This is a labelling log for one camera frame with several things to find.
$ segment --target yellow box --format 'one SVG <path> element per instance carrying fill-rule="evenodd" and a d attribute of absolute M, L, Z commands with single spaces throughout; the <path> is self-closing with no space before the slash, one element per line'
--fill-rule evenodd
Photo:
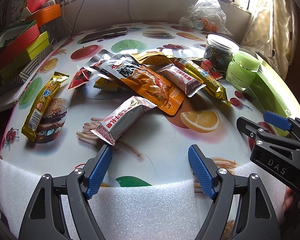
<path fill-rule="evenodd" d="M 48 45 L 48 33 L 44 32 L 23 52 L 15 57 L 9 65 L 0 69 L 0 75 L 2 76 L 3 81 L 7 83 L 18 76 L 25 66 Z"/>

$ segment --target curtain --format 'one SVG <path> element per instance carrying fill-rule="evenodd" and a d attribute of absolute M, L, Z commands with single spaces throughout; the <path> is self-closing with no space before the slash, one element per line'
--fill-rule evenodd
<path fill-rule="evenodd" d="M 258 52 L 284 80 L 297 41 L 293 0 L 256 0 L 241 46 Z"/>

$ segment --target gold snack wrapper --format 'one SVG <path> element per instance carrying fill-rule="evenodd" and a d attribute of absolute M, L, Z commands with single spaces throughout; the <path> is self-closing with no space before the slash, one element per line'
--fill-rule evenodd
<path fill-rule="evenodd" d="M 214 98 L 221 101 L 225 101 L 226 104 L 230 105 L 228 101 L 226 89 L 212 76 L 210 76 L 206 71 L 200 68 L 197 64 L 193 63 L 191 60 L 183 58 L 171 59 L 173 64 L 179 69 L 183 70 L 187 74 L 193 76 L 196 80 L 206 84 L 204 89 Z"/>
<path fill-rule="evenodd" d="M 36 138 L 36 130 L 42 116 L 48 108 L 50 101 L 54 98 L 56 92 L 60 88 L 61 83 L 68 78 L 68 75 L 55 72 L 50 81 L 42 88 L 35 98 L 30 113 L 28 114 L 25 124 L 21 129 L 21 133 L 30 141 L 34 142 Z"/>
<path fill-rule="evenodd" d="M 165 55 L 159 51 L 144 51 L 140 53 L 131 54 L 131 56 L 141 64 L 145 65 L 164 65 L 170 64 L 172 55 Z"/>
<path fill-rule="evenodd" d="M 111 80 L 105 79 L 103 77 L 99 78 L 93 85 L 94 88 L 99 88 L 102 90 L 107 90 L 110 92 L 117 92 L 119 85 L 112 82 Z"/>

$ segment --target fruit-patterned tablecloth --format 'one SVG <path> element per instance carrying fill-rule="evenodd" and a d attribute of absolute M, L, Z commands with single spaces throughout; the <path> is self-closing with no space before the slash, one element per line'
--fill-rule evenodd
<path fill-rule="evenodd" d="M 89 33 L 118 27 L 127 27 L 128 34 L 80 43 Z M 89 83 L 76 90 L 67 90 L 75 73 L 94 54 L 102 49 L 116 54 L 161 48 L 163 53 L 176 57 L 203 57 L 206 41 L 207 33 L 173 23 L 113 25 L 78 33 L 42 63 L 28 85 L 28 91 L 14 108 L 2 140 L 2 159 L 38 175 L 69 174 L 98 152 L 91 141 L 80 141 L 76 132 L 81 132 L 87 122 L 106 118 L 133 95 L 122 87 L 117 92 L 94 88 L 97 76 L 91 76 Z M 70 78 L 62 83 L 40 123 L 42 143 L 33 143 L 21 134 L 21 128 L 35 97 L 55 71 L 68 74 Z M 228 99 L 235 98 L 233 105 L 228 106 L 202 90 L 194 97 L 186 98 L 174 116 L 167 116 L 158 108 L 143 114 L 118 143 L 119 149 L 114 151 L 103 186 L 144 186 L 194 179 L 187 158 L 192 144 L 197 144 L 207 157 L 213 157 L 220 167 L 231 170 L 247 163 L 251 153 L 248 138 L 238 132 L 236 120 L 244 116 L 262 122 L 264 109 L 252 91 L 247 90 L 243 97 L 226 80 L 220 80 L 220 83 L 226 88 Z M 196 198 L 204 207 L 199 210 L 204 219 L 210 201 L 202 193 L 197 193 Z"/>

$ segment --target blue gripper pad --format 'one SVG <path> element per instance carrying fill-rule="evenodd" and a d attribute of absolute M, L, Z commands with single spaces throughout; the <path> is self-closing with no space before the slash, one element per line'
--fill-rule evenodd
<path fill-rule="evenodd" d="M 275 127 L 280 128 L 281 130 L 289 131 L 291 129 L 291 124 L 289 123 L 287 118 L 284 118 L 270 111 L 265 111 L 263 113 L 263 119 L 265 120 L 265 122 L 268 122 Z"/>
<path fill-rule="evenodd" d="M 105 178 L 106 172 L 112 160 L 112 148 L 110 146 L 104 151 L 98 164 L 94 168 L 91 176 L 89 177 L 88 190 L 86 192 L 87 197 L 90 199 L 93 195 L 97 194 L 100 185 Z"/>
<path fill-rule="evenodd" d="M 208 195 L 209 198 L 213 199 L 216 195 L 216 192 L 213 189 L 212 177 L 193 146 L 190 146 L 188 149 L 188 159 L 203 193 Z"/>

